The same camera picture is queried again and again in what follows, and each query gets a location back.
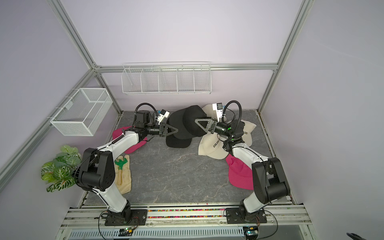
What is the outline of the cream Colorado cap back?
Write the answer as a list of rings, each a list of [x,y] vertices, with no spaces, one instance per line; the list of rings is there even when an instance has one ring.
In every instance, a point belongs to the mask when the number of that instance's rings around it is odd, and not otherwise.
[[[213,104],[208,104],[206,106],[204,106],[202,108],[202,110],[206,113],[206,115],[212,119],[216,119],[216,117],[214,116],[214,111],[213,111],[213,107],[212,107]]]

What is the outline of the cream colorado cap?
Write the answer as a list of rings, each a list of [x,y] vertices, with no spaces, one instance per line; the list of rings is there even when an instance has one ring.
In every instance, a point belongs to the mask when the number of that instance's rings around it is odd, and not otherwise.
[[[198,148],[198,155],[208,156],[216,160],[225,159],[229,153],[223,148],[224,141],[217,133],[208,133],[201,138]]]
[[[206,106],[204,106],[202,108],[202,110],[206,113],[206,115],[212,119],[216,119],[216,117],[214,116],[214,111],[213,111],[213,107],[212,107],[213,104],[208,104]]]

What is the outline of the black cap with white patch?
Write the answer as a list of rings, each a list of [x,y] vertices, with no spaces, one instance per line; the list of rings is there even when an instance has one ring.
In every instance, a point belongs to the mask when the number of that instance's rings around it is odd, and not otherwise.
[[[190,146],[192,139],[181,140],[176,138],[174,135],[166,137],[166,145],[170,148],[185,149]]]

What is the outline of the plain black cap front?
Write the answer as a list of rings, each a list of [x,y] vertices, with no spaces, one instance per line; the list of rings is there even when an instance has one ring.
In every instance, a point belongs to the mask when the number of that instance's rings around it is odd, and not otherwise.
[[[187,140],[187,139],[191,139],[194,137],[192,134],[190,134],[188,132],[188,130],[186,129],[186,127],[184,126],[184,123],[183,123],[183,117],[184,117],[184,113],[186,110],[187,109],[184,108],[184,109],[173,112],[170,115],[169,120],[168,120],[168,122],[169,122],[168,124],[170,126],[178,129],[178,132],[175,133],[174,136],[180,140]]]

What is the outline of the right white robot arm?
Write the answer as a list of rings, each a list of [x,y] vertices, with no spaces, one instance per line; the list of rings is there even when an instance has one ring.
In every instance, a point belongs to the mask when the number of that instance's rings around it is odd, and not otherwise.
[[[195,123],[207,133],[226,137],[223,149],[252,171],[254,192],[240,202],[238,210],[227,210],[230,220],[238,218],[245,223],[259,223],[265,206],[291,194],[281,161],[260,155],[243,140],[245,122],[227,124],[207,118],[196,119]]]

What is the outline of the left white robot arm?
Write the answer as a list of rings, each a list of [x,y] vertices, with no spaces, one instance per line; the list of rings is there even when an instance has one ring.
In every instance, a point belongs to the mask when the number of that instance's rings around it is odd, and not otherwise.
[[[86,149],[75,171],[76,184],[85,191],[95,192],[108,206],[111,216],[129,222],[132,219],[131,207],[116,185],[115,160],[148,135],[167,137],[178,131],[165,123],[140,125],[123,130],[120,136],[105,145]]]

